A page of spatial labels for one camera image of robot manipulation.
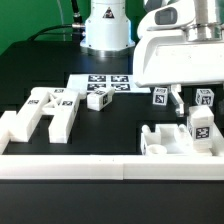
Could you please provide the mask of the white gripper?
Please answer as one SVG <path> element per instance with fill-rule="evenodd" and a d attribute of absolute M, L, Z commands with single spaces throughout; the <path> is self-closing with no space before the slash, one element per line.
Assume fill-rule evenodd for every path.
<path fill-rule="evenodd" d="M 141 20 L 137 35 L 134 82 L 170 85 L 178 117 L 184 115 L 181 85 L 224 82 L 224 26 L 217 6 L 160 6 Z"/>

